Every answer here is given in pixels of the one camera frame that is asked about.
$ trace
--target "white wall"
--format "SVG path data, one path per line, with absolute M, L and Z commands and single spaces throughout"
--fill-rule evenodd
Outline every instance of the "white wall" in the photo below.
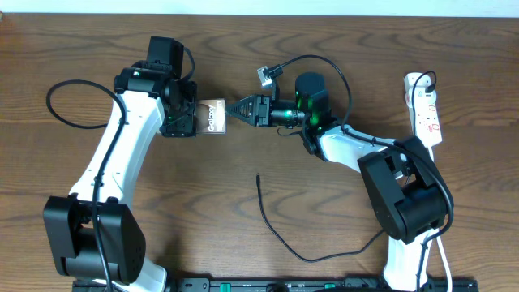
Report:
M 0 11 L 519 17 L 519 0 L 0 0 Z

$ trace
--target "power strip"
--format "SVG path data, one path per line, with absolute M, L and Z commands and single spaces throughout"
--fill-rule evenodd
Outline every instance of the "power strip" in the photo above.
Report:
M 431 85 L 431 77 L 425 75 L 416 84 L 414 89 L 414 110 L 411 102 L 413 86 L 421 74 L 413 72 L 404 78 L 405 103 L 409 108 L 411 125 L 413 125 L 413 120 L 416 117 L 416 136 L 420 138 L 426 148 L 431 148 L 442 141 L 440 120 L 438 119 L 436 108 L 436 91 L 430 93 L 425 91 L 427 86 Z

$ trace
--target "cable connector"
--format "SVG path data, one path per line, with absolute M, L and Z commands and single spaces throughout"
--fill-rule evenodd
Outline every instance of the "cable connector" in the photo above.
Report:
M 279 64 L 270 68 L 263 66 L 258 69 L 259 81 L 261 81 L 261 86 L 263 88 L 271 88 L 272 79 L 278 77 L 281 74 L 283 74 L 283 69 Z
M 436 87 L 436 84 L 431 84 L 431 85 L 427 86 L 427 88 L 425 88 L 425 93 L 431 93 L 431 92 L 435 91 L 435 87 Z

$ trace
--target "wood grain surface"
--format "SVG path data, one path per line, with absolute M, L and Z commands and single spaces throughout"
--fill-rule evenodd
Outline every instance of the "wood grain surface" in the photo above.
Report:
M 4 15 L 0 22 L 0 291 L 69 290 L 54 268 L 42 209 L 67 195 L 103 130 L 54 119 L 46 91 L 65 79 L 112 88 L 122 68 L 146 58 L 149 37 L 174 37 L 196 60 L 199 98 L 234 102 L 261 92 L 256 69 L 299 54 L 331 58 L 354 95 L 360 131 L 410 133 L 402 78 L 438 74 L 444 142 L 435 148 L 455 200 L 444 236 L 455 277 L 481 291 L 519 290 L 519 20 L 197 15 Z M 304 71 L 323 73 L 333 111 L 344 85 L 326 63 L 305 60 L 281 77 L 284 98 Z M 60 89 L 56 110 L 105 122 L 111 101 L 83 86 Z M 387 236 L 361 255 L 305 264 L 261 220 L 262 174 L 272 224 L 307 257 L 360 248 L 380 227 L 362 178 L 310 157 L 298 137 L 229 120 L 226 135 L 152 142 L 135 191 L 147 254 L 175 271 L 214 277 L 343 277 L 381 273 Z M 427 271 L 444 275 L 436 247 Z

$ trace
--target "black wire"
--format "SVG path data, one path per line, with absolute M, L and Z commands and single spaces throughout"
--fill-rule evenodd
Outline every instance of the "black wire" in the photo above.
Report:
M 178 81 L 188 81 L 191 77 L 193 77 L 193 74 L 195 74 L 195 59 L 193 58 L 191 51 L 187 47 L 184 47 L 184 51 L 186 51 L 186 54 L 187 56 L 189 56 L 189 60 L 191 61 L 191 71 L 189 71 L 187 75 L 185 75 Z
M 280 127 L 277 128 L 277 134 L 280 136 L 280 137 L 288 137 L 288 136 L 292 136 L 292 135 L 299 135 L 302 133 L 302 130 L 301 131 L 293 131 L 293 132 L 290 132 L 288 134 L 281 134 L 279 132 L 279 129 L 281 129 Z
M 404 187 L 407 186 L 407 184 L 409 183 L 410 180 L 411 180 L 411 176 L 408 176 L 407 179 L 405 180 Z
M 92 223 L 93 223 L 93 228 L 94 228 L 94 233 L 95 233 L 96 245 L 97 245 L 97 250 L 99 250 L 99 255 L 100 255 L 100 258 L 101 258 L 101 263 L 103 265 L 103 269 L 105 270 L 106 290 L 108 292 L 111 292 L 113 290 L 112 278 L 111 278 L 110 272 L 109 272 L 109 265 L 108 265 L 108 260 L 106 259 L 105 248 L 103 246 L 103 242 L 102 242 L 102 239 L 101 239 L 101 232 L 100 232 L 100 226 L 99 226 L 100 222 L 98 221 L 99 218 L 97 217 L 97 211 L 98 211 L 97 210 L 97 201 L 99 199 L 98 198 L 98 196 L 99 196 L 99 188 L 100 188 L 100 186 L 102 184 L 102 177 L 103 177 L 103 174 L 105 172 L 106 164 L 108 163 L 110 155 L 112 154 L 112 151 L 115 148 L 115 144 L 117 143 L 118 138 L 121 135 L 122 129 L 123 129 L 123 127 L 124 127 L 124 125 L 125 125 L 125 123 L 127 121 L 127 112 L 126 112 L 126 110 L 124 108 L 124 104 L 122 103 L 122 101 L 113 92 L 111 92 L 108 88 L 106 88 L 106 87 L 104 87 L 102 85 L 99 85 L 99 84 L 94 83 L 92 81 L 80 80 L 80 79 L 63 81 L 61 83 L 55 84 L 47 92 L 47 107 L 49 108 L 50 113 L 54 117 L 56 117 L 58 120 L 60 120 L 61 122 L 64 122 L 65 124 L 67 124 L 69 126 L 78 127 L 80 129 L 97 129 L 99 127 L 104 127 L 105 126 L 105 125 L 104 126 L 101 126 L 101 125 L 100 126 L 81 126 L 81 125 L 77 125 L 77 124 L 74 124 L 72 122 L 68 122 L 64 118 L 61 118 L 58 114 L 56 114 L 52 110 L 52 106 L 50 106 L 50 98 L 52 96 L 52 93 L 56 89 L 58 89 L 60 87 L 63 87 L 63 86 L 66 86 L 66 85 L 70 85 L 70 84 L 84 84 L 84 85 L 93 86 L 94 88 L 98 88 L 98 89 L 102 90 L 103 92 L 107 93 L 110 97 L 112 97 L 112 99 L 115 101 L 115 103 L 117 103 L 119 109 L 121 110 L 121 119 L 119 121 L 118 128 L 115 131 L 114 138 L 112 139 L 112 142 L 110 142 L 108 150 L 106 150 L 106 154 L 103 157 L 103 160 L 101 161 L 101 165 L 99 166 L 99 170 L 97 171 L 97 176 L 94 178 L 94 190 L 93 190 L 93 193 L 92 193 Z
M 56 111 L 54 111 L 54 108 L 52 107 L 52 104 L 50 103 L 50 98 L 52 97 L 52 94 L 54 93 L 54 91 L 56 91 L 56 89 L 58 89 L 58 88 L 60 88 L 62 86 L 69 85 L 69 84 L 86 84 L 87 82 L 90 82 L 90 81 L 86 81 L 86 80 L 68 80 L 68 81 L 64 81 L 64 82 L 60 82 L 58 84 L 55 84 L 53 87 L 51 87 L 49 89 L 49 91 L 47 92 L 47 97 L 46 97 L 47 109 L 49 109 L 50 114 L 52 114 L 60 122 L 63 122 L 66 125 L 69 125 L 71 127 L 75 127 L 75 128 L 78 128 L 78 129 L 91 130 L 91 129 L 99 129 L 99 128 L 106 127 L 107 124 L 95 125 L 95 126 L 84 126 L 84 125 L 79 125 L 79 124 L 76 124 L 76 123 L 73 123 L 73 122 L 69 122 L 65 118 L 62 118 L 58 113 L 56 113 Z M 108 92 L 112 93 L 109 89 L 104 88 L 104 87 L 103 88 L 99 88 L 99 89 L 104 91 L 104 92 L 107 92 L 107 93 Z
M 327 256 L 323 256 L 323 257 L 320 257 L 320 258 L 314 259 L 314 260 L 306 259 L 306 258 L 300 256 L 294 249 L 292 249 L 292 247 L 290 247 L 288 245 L 288 243 L 286 243 L 286 241 L 270 225 L 270 222 L 267 219 L 267 215 L 265 215 L 265 210 L 264 210 L 264 207 L 263 207 L 263 200 L 262 200 L 262 195 L 261 195 L 260 184 L 261 184 L 260 174 L 257 174 L 256 175 L 256 186 L 258 187 L 259 210 L 261 211 L 261 217 L 265 221 L 265 224 L 270 229 L 270 231 L 272 231 L 272 233 L 274 235 L 276 235 L 277 239 L 279 239 L 279 241 L 281 241 L 281 243 L 283 243 L 283 245 L 286 247 L 286 249 L 288 249 L 295 257 L 297 257 L 298 259 L 300 259 L 300 260 L 302 260 L 302 261 L 304 261 L 306 263 L 317 263 L 317 262 L 320 262 L 321 260 L 329 260 L 329 259 L 336 258 L 336 257 L 339 257 L 339 256 L 354 256 L 354 255 L 358 255 L 358 254 L 364 252 L 384 232 L 383 230 L 377 232 L 375 234 L 375 236 L 373 236 L 370 239 L 370 241 L 368 241 L 366 243 L 366 245 L 363 248 L 359 249 L 358 251 L 349 251 L 349 252 L 342 252 L 342 253 L 338 253 L 338 254 L 334 254 L 334 255 L 327 255 Z
M 348 109 L 346 110 L 346 115 L 344 116 L 344 118 L 342 120 L 342 125 L 343 126 L 341 127 L 341 128 L 344 128 L 344 125 L 346 124 L 346 122 L 348 121 L 348 118 L 350 117 L 351 110 L 353 109 L 354 100 L 353 100 L 353 97 L 351 96 L 351 90 L 350 90 L 350 86 L 348 85 L 348 80 L 346 80 L 346 77 L 344 77 L 344 74 L 342 73 L 341 69 L 339 69 L 339 67 L 337 65 L 335 65 L 332 61 L 330 61 L 329 59 L 327 59 L 325 57 L 321 57 L 321 56 L 318 56 L 318 55 L 307 54 L 307 55 L 302 55 L 302 56 L 293 58 L 293 59 L 291 59 L 291 60 L 289 60 L 287 62 L 282 63 L 281 65 L 275 66 L 271 70 L 281 69 L 282 67 L 288 66 L 289 64 L 291 64 L 293 62 L 296 62 L 298 60 L 301 60 L 303 58 L 318 58 L 319 60 L 323 60 L 326 63 L 332 65 L 332 67 L 335 68 L 337 73 L 339 73 L 339 76 L 341 77 L 342 82 L 344 82 L 344 85 L 346 86 L 346 91 L 348 92 Z
M 430 74 L 432 73 L 434 76 L 435 76 L 435 82 L 433 83 L 435 86 L 436 86 L 436 72 L 434 72 L 433 70 L 429 70 L 423 74 L 420 75 L 420 77 L 418 77 L 416 79 L 416 81 L 414 82 L 414 85 L 413 85 L 413 92 L 411 93 L 411 106 L 413 107 L 413 135 L 416 135 L 416 110 L 414 110 L 414 90 L 416 89 L 416 84 L 418 84 L 418 81 L 425 75 L 427 74 Z
M 308 140 L 307 138 L 307 119 L 310 118 L 310 114 L 305 114 L 305 117 L 302 119 L 302 129 L 301 129 L 301 132 L 302 132 L 302 138 L 305 140 L 305 143 Z
M 440 231 L 438 231 L 437 233 L 435 233 L 435 234 L 433 234 L 431 236 L 426 237 L 423 240 L 423 243 L 422 243 L 422 254 L 420 255 L 420 261 L 419 261 L 419 266 L 418 266 L 418 274 L 416 276 L 417 277 L 417 291 L 419 291 L 419 289 L 420 289 L 420 273 L 422 272 L 423 261 L 425 260 L 425 252 L 426 252 L 426 249 L 427 249 L 427 243 L 430 242 L 432 239 L 437 238 L 440 235 L 442 235 L 445 232 L 447 232 L 447 230 L 453 224 L 453 219 L 454 219 L 453 202 L 451 201 L 451 198 L 447 194 L 446 187 L 436 177 L 436 175 L 432 171 L 431 167 L 421 157 L 417 156 L 413 152 L 411 152 L 411 151 L 409 151 L 407 149 L 403 149 L 403 148 L 398 147 L 398 146 L 393 145 L 393 144 L 389 144 L 389 143 L 385 143 L 385 142 L 379 142 L 375 138 L 374 139 L 368 139 L 368 138 L 361 137 L 359 135 L 355 135 L 355 134 L 349 133 L 348 129 L 346 129 L 346 131 L 344 133 L 346 135 L 349 135 L 349 136 L 351 136 L 351 137 L 353 137 L 355 139 L 358 139 L 358 140 L 362 140 L 362 141 L 365 141 L 365 142 L 377 144 L 377 145 L 380 145 L 380 146 L 385 146 L 385 147 L 387 147 L 389 149 L 392 149 L 394 151 L 399 152 L 400 154 L 406 155 L 407 157 L 409 157 L 410 159 L 413 159 L 414 161 L 419 162 L 420 164 L 422 164 L 422 166 L 424 167 L 424 169 L 427 172 L 427 174 L 429 174 L 432 177 L 432 179 L 435 181 L 436 185 L 440 189 L 440 192 L 441 192 L 442 196 L 444 197 L 445 203 L 447 204 L 447 214 L 448 214 L 447 224 L 445 224 L 445 226 Z

